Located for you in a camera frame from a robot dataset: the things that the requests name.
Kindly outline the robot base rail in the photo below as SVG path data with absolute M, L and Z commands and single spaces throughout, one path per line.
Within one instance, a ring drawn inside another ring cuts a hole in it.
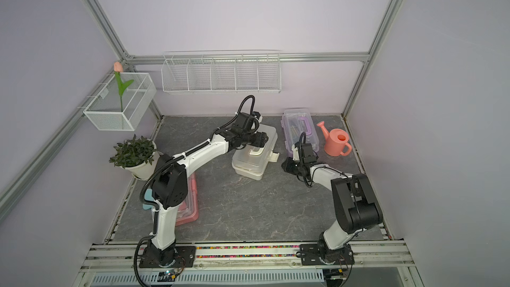
M 94 245 L 75 286 L 241 286 L 317 283 L 345 286 L 370 268 L 394 268 L 401 286 L 423 286 L 403 241 L 353 241 L 335 264 L 324 264 L 310 242 L 180 244 L 172 268 L 137 269 L 135 244 Z

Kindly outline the pink toolbox with clear lid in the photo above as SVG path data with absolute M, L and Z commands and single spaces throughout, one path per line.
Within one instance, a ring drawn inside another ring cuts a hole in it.
M 177 212 L 176 226 L 192 223 L 199 218 L 198 190 L 195 174 L 188 178 L 188 194 Z

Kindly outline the purple toolbox with clear lid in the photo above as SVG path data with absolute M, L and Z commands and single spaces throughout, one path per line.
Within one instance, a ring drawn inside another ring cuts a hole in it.
M 318 152 L 320 150 L 316 125 L 313 123 L 308 109 L 296 108 L 285 110 L 281 123 L 284 130 L 285 147 L 290 157 L 292 157 L 292 146 L 300 140 L 303 132 L 306 135 L 306 143 L 312 145 L 313 151 Z

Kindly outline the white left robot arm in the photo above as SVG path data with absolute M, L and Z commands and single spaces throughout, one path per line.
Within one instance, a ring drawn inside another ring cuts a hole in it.
M 259 112 L 238 112 L 201 144 L 172 157 L 162 155 L 159 158 L 139 196 L 143 204 L 151 207 L 153 215 L 152 232 L 141 240 L 147 243 L 142 256 L 159 267 L 175 265 L 177 213 L 188 195 L 189 177 L 206 163 L 232 150 L 245 146 L 264 147 L 269 137 L 258 130 L 260 118 Z

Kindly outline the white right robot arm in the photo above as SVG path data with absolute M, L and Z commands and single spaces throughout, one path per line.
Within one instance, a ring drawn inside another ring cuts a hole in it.
M 347 262 L 349 242 L 358 234 L 383 222 L 383 212 L 369 178 L 365 174 L 347 174 L 318 161 L 312 145 L 297 142 L 283 170 L 296 176 L 305 186 L 321 185 L 331 191 L 335 221 L 322 232 L 315 251 L 301 250 L 298 256 L 326 265 Z

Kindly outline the white toolbox with clear tray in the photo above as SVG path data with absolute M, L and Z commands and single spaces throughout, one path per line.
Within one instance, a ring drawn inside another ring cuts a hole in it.
M 278 139 L 275 127 L 262 124 L 258 131 L 268 136 L 264 147 L 247 146 L 242 150 L 236 150 L 232 157 L 232 167 L 238 175 L 260 181 L 267 165 L 276 162 L 280 154 L 274 152 Z

